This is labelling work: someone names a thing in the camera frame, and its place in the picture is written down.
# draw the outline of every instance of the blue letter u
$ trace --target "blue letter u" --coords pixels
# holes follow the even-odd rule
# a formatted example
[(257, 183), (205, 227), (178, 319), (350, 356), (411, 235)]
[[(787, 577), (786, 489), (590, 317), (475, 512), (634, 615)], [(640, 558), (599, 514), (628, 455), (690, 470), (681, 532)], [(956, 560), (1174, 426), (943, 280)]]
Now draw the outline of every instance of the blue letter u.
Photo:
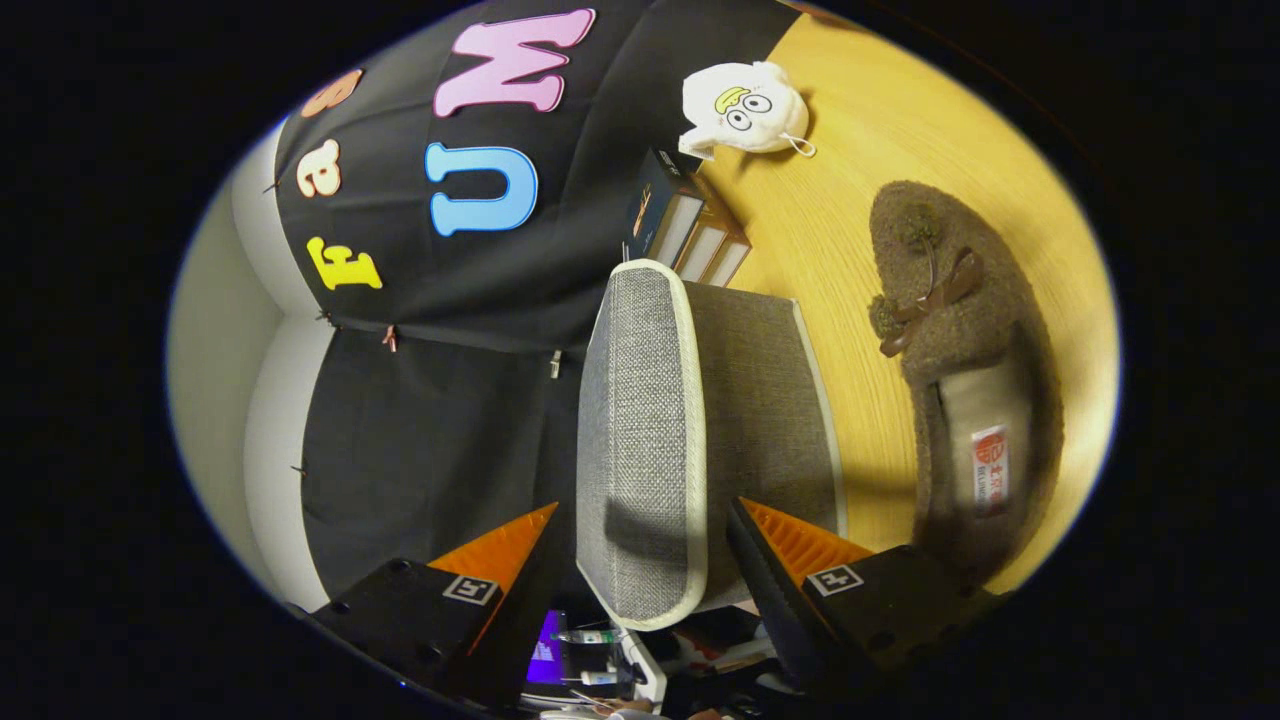
[(426, 178), (440, 182), (461, 170), (497, 170), (507, 178), (507, 192), (494, 200), (453, 200), (431, 196), (435, 232), (449, 237), (457, 231), (509, 231), (529, 219), (538, 202), (538, 170), (529, 158), (511, 147), (460, 147), (439, 142), (426, 146)]

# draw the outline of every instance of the book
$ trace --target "book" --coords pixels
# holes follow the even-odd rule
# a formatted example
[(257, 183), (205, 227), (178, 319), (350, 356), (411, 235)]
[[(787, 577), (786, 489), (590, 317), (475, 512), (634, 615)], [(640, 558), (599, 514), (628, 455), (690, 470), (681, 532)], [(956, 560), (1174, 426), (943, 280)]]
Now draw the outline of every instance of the book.
[(675, 268), (704, 205), (698, 184), (672, 152), (650, 147), (627, 211), (623, 261), (649, 258)]
[(724, 287), (742, 264), (751, 243), (742, 225), (707, 178), (694, 174), (694, 184), (704, 199), (685, 250), (676, 261), (676, 272), (687, 282)]
[(733, 279), (733, 274), (737, 273), (739, 266), (742, 265), (742, 260), (746, 259), (746, 254), (750, 251), (751, 245), (746, 242), (745, 238), (742, 242), (721, 243), (719, 250), (716, 251), (716, 258), (712, 259), (701, 282), (705, 284), (726, 287), (728, 281)]

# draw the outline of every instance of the hand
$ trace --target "hand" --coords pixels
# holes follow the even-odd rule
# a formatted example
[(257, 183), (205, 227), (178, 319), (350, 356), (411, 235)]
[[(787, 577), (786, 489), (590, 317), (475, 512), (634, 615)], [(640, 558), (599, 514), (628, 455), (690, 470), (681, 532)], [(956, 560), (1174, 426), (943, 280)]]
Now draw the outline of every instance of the hand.
[(595, 714), (599, 715), (600, 717), (608, 717), (609, 715), (613, 715), (613, 712), (617, 710), (639, 710), (641, 712), (653, 712), (653, 702), (650, 702), (648, 698), (640, 698), (640, 700), (594, 698), (594, 700), (609, 706), (609, 710), (605, 710), (599, 705), (595, 706)]

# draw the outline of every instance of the wooden surface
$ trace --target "wooden surface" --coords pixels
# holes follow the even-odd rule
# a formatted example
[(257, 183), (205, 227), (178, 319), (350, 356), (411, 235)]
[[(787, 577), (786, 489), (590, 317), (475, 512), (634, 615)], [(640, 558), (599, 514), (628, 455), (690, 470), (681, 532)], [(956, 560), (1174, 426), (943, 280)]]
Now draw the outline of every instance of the wooden surface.
[(940, 70), (860, 28), (801, 15), (769, 60), (810, 109), (818, 154), (716, 149), (701, 173), (754, 246), (730, 287), (800, 301), (835, 415), (849, 539), (909, 542), (915, 502), (911, 402), (878, 351), (868, 217), (896, 179), (955, 195), (996, 228), (1036, 290), (1062, 384), (1065, 446), (1046, 520), (988, 589), (1021, 584), (1075, 520), (1106, 456), (1119, 395), (1119, 331), (1092, 229), (1038, 151)]

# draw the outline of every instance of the fuzzy slipper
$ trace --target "fuzzy slipper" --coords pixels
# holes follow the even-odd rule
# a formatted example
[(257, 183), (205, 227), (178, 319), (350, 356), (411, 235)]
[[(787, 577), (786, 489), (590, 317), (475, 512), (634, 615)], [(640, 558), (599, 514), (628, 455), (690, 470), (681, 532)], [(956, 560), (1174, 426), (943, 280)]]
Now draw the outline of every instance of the fuzzy slipper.
[(1062, 409), (1048, 332), (1004, 241), (950, 195), (881, 188), (870, 213), (881, 352), (901, 355), (919, 457), (913, 544), (973, 583), (1001, 570), (1052, 493)]

